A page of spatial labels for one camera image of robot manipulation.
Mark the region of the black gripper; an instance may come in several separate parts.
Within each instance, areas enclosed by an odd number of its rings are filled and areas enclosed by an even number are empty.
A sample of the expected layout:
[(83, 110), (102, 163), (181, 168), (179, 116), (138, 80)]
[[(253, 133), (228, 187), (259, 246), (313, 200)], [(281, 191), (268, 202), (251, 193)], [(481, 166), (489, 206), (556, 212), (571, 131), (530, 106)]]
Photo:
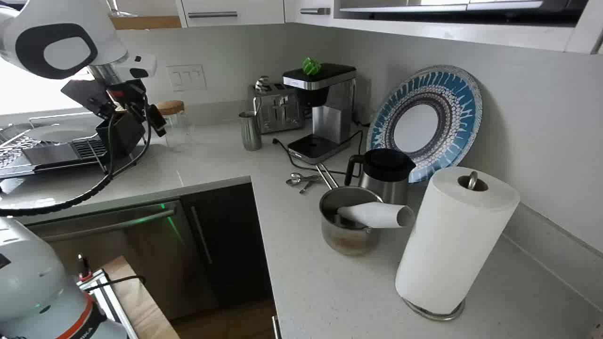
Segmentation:
[(134, 151), (146, 127), (151, 127), (159, 138), (166, 134), (166, 119), (155, 104), (147, 102), (147, 91), (140, 80), (121, 85), (72, 80), (63, 93), (102, 119), (97, 134), (117, 159)]

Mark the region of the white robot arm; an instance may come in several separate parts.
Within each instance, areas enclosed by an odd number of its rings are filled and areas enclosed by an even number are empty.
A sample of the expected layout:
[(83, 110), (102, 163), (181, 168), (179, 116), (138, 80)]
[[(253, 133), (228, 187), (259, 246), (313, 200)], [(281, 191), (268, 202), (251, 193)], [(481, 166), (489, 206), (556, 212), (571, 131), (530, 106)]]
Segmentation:
[[(147, 102), (151, 72), (117, 38), (100, 0), (2, 0), (2, 59), (38, 78), (63, 80), (65, 93), (102, 117), (106, 189), (117, 161), (140, 161), (166, 121)], [(66, 274), (55, 249), (23, 221), (33, 210), (2, 210), (0, 338), (131, 339)]]

